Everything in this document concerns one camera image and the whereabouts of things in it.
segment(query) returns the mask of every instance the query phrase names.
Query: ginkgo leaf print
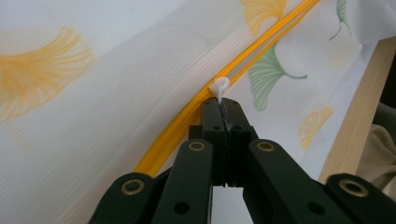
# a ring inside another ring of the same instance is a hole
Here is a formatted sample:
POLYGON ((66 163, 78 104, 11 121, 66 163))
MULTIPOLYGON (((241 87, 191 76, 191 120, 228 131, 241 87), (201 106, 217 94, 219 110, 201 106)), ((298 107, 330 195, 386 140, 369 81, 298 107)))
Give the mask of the ginkgo leaf print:
POLYGON ((282 19, 286 3, 287 0, 241 0, 250 32, 257 35, 262 22, 268 18, 282 19))
POLYGON ((349 31, 349 34, 351 34, 349 24, 347 23, 347 0, 338 0, 336 10, 337 10, 338 20, 340 21, 340 25, 339 25, 337 33, 335 33, 335 35, 332 36, 330 38, 330 40, 335 38, 338 35, 338 33, 340 33, 342 24, 344 24, 346 26, 346 28, 349 31))
POLYGON ((294 77, 286 73, 276 57, 275 48, 276 44, 248 70, 250 87, 254 94, 254 105, 258 110, 264 110, 267 107, 271 89, 281 77, 306 78, 306 76, 294 77))
POLYGON ((326 120, 334 113, 331 107, 320 111, 310 113, 303 124, 300 126, 301 146, 307 150, 311 145, 312 139, 326 122, 326 120))
POLYGON ((70 28, 41 49, 0 55, 0 122, 48 102, 92 61, 91 49, 70 28))

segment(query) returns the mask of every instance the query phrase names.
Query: beige pants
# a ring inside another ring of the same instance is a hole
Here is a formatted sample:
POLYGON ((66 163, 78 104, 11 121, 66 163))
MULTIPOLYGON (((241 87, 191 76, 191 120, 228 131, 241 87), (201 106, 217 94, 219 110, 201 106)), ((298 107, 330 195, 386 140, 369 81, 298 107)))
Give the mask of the beige pants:
POLYGON ((372 125, 357 175, 396 201, 396 146, 382 126, 372 125))

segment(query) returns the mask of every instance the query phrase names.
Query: green leaf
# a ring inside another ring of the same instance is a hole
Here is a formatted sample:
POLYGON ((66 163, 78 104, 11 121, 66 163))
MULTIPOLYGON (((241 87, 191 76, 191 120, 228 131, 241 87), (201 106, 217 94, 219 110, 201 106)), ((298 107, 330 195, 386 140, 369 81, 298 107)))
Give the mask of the green leaf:
POLYGON ((349 24, 347 23, 347 0, 338 0, 336 11, 337 11, 338 20, 340 21, 340 26, 338 28, 337 33, 335 33, 335 35, 332 36, 330 40, 335 38, 338 35, 338 33, 340 33, 342 24, 346 26, 346 28, 349 31, 349 34, 351 35, 350 27, 349 24))
POLYGON ((287 74, 276 57, 275 47, 276 44, 269 48, 248 70, 254 105, 260 111, 267 107, 269 94, 282 76, 306 78, 306 76, 294 77, 287 74))

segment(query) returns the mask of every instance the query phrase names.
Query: white clip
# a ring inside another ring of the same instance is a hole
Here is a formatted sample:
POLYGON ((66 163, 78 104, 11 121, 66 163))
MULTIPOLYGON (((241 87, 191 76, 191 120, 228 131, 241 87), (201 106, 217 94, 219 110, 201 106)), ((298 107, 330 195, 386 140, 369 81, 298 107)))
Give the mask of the white clip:
POLYGON ((222 94, 230 87, 230 79, 227 77, 219 77, 209 86, 212 93, 218 98, 219 104, 221 104, 222 94))

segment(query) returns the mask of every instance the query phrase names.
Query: yellow leaf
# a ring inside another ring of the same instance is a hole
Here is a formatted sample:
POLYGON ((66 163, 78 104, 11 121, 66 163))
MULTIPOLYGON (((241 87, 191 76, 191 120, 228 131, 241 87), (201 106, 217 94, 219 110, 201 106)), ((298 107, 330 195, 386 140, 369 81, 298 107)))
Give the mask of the yellow leaf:
POLYGON ((282 19, 287 0, 240 0, 250 32, 257 35, 262 22, 271 17, 282 19))
POLYGON ((91 49, 70 28, 41 49, 0 55, 0 122, 43 105, 92 61, 91 49))
POLYGON ((312 139, 326 120, 334 113, 331 107, 310 113, 300 126, 300 140, 303 149, 307 150, 312 139))

